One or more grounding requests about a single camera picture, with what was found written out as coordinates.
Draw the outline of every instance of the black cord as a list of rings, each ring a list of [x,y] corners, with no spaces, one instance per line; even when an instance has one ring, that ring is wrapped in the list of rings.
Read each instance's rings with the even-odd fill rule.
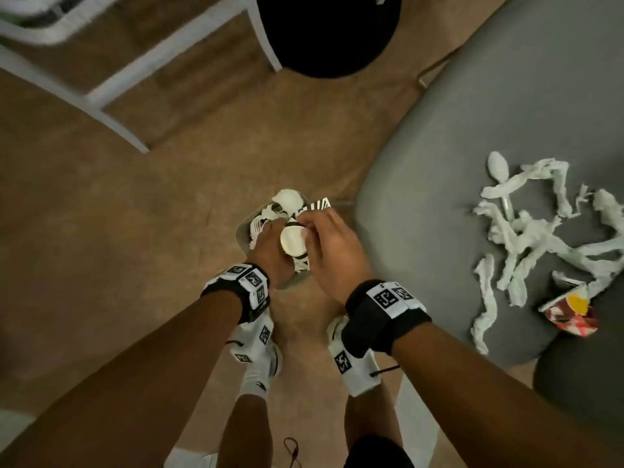
[[[292,440],[294,442],[293,450],[291,450],[288,444],[286,443],[287,440]],[[300,461],[297,459],[297,457],[299,456],[299,443],[297,443],[297,440],[293,439],[292,437],[286,437],[284,439],[284,446],[286,447],[286,450],[288,450],[288,453],[290,453],[290,456],[292,457],[290,459],[290,466],[288,468],[292,468],[295,462],[297,462],[297,464],[299,465],[299,468],[302,468]]]
[[[379,371],[373,371],[370,376],[371,377],[375,377],[380,375],[382,372],[388,372],[388,371],[394,371],[394,370],[398,370],[401,366],[399,366],[398,364],[396,366],[391,366],[390,368],[385,368],[383,370],[379,370]]]

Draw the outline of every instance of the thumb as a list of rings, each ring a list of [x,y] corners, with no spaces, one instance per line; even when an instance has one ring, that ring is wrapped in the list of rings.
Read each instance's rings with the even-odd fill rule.
[[[321,240],[318,238],[316,231],[304,228],[301,234],[306,242],[306,251],[308,251],[308,259],[310,269],[314,270],[321,266],[323,261],[323,250],[321,249]]]

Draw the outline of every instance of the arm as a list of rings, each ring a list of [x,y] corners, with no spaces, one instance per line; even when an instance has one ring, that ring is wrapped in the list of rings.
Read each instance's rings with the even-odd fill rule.
[[[283,221],[265,226],[248,262],[278,284]],[[225,341],[241,315],[238,297],[208,294],[136,342],[63,396],[0,454],[0,465],[162,466],[180,437]]]
[[[331,208],[299,220],[316,280],[345,304],[374,277],[358,237]],[[564,414],[435,324],[396,339],[392,356],[469,466],[618,464]]]

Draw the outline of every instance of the gray table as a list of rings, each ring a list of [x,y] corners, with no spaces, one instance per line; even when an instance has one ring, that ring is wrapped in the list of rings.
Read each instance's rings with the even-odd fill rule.
[[[512,172],[556,157],[571,163],[570,199],[582,181],[624,201],[624,0],[509,0],[466,43],[404,118],[359,193],[357,230],[373,265],[416,293],[435,322],[471,342],[482,311],[472,270],[486,252],[488,220],[471,214],[493,185],[487,155]],[[516,210],[554,215],[550,181],[512,196]],[[576,246],[607,236],[587,214],[557,234]],[[527,279],[525,308],[497,291],[486,333],[506,368],[536,358],[557,334],[535,307],[552,295],[546,256]]]

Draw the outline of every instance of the black shorts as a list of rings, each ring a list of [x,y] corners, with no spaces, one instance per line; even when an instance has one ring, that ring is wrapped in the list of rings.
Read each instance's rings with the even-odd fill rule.
[[[364,467],[414,468],[410,457],[390,439],[365,435],[355,442],[349,452],[345,468]]]

